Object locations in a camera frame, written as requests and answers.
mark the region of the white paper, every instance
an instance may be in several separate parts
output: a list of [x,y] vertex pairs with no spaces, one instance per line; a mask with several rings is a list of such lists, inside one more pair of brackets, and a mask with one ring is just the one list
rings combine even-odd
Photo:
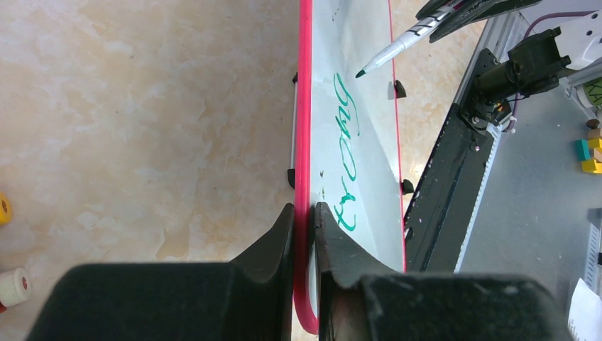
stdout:
[[602,341],[602,301],[580,278],[571,299],[569,329],[578,341]]

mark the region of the wooden block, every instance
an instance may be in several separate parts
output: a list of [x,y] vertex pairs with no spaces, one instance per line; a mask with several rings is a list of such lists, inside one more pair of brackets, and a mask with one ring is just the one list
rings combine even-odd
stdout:
[[587,131],[587,139],[602,139],[602,128],[592,129]]
[[592,159],[602,163],[602,151],[599,149],[591,149],[589,153]]

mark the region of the whiteboard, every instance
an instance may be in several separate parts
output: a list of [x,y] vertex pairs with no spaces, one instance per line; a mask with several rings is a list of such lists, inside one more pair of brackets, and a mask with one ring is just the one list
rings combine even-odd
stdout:
[[[387,0],[302,1],[300,16],[295,229],[307,226],[309,207],[326,202],[341,230],[379,261],[402,272],[405,252],[393,64],[355,78],[391,42],[390,4]],[[306,257],[302,248],[295,249],[295,258]],[[297,315],[307,331],[316,332],[315,316],[304,316],[308,307],[300,297],[300,291],[305,291],[314,298],[314,274],[308,276],[310,285],[300,288],[305,284],[300,283],[297,265]]]

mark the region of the black bracket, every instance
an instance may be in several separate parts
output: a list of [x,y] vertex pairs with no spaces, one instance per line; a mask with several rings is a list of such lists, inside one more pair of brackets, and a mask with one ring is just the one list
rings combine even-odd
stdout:
[[287,169],[286,170],[286,177],[288,179],[288,185],[292,189],[295,189],[295,169],[294,168]]
[[407,94],[405,93],[405,88],[403,87],[403,84],[401,84],[401,82],[399,80],[395,80],[395,84],[393,85],[393,88],[395,89],[395,98],[396,99],[407,97]]
[[408,179],[403,179],[401,182],[401,195],[414,193],[414,185]]
[[[471,82],[495,65],[489,50],[478,61]],[[472,122],[474,91],[465,91],[449,109],[405,213],[408,271],[455,269],[493,145],[488,122]]]
[[[572,340],[552,296],[528,278],[399,274],[326,203],[314,217],[319,340]],[[293,224],[287,204],[229,263],[78,266],[27,340],[290,340]]]

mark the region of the whiteboard stand leg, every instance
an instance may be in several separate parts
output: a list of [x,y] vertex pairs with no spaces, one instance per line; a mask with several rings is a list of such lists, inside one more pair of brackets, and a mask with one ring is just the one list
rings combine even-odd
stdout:
[[295,101],[292,104],[292,138],[290,142],[290,168],[286,171],[288,185],[295,189],[295,140],[297,136],[297,74],[292,78],[295,85]]

